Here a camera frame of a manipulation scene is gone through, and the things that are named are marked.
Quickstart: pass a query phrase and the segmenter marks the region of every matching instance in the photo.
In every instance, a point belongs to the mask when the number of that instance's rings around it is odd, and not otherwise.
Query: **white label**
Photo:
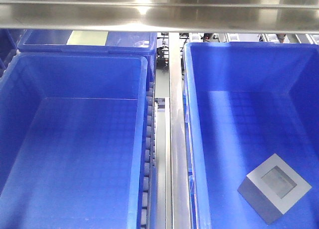
[[[67,45],[98,45],[104,46],[108,37],[107,31],[72,31]]]

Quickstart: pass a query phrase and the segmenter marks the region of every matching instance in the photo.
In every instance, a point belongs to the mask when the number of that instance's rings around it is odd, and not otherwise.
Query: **bin bottom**
[[[309,141],[289,95],[200,92],[197,101],[212,227],[319,228],[318,149]],[[313,188],[268,226],[237,189],[274,153]]]
[[[44,99],[0,196],[0,228],[126,228],[136,112],[137,100]]]

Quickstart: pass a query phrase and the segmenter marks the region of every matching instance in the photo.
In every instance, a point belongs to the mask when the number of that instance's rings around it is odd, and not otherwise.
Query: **metal shelf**
[[[319,0],[0,0],[0,27],[318,33]]]

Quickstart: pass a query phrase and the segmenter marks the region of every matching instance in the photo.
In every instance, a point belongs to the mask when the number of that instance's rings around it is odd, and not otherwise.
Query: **gray cube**
[[[298,173],[274,154],[246,176],[238,192],[269,225],[310,189]]]

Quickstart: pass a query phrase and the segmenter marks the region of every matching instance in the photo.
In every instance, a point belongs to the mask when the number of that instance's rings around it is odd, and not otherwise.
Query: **blue storage tote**
[[[317,229],[319,47],[190,43],[186,94],[198,229]],[[311,186],[270,226],[237,192],[278,154]]]
[[[0,77],[16,54],[16,45],[8,29],[0,29]]]
[[[147,61],[21,53],[0,79],[0,228],[141,223]]]
[[[67,45],[72,30],[27,30],[18,48],[24,51],[104,52],[137,54],[148,60],[148,81],[154,81],[157,34],[151,32],[109,32],[105,46]]]

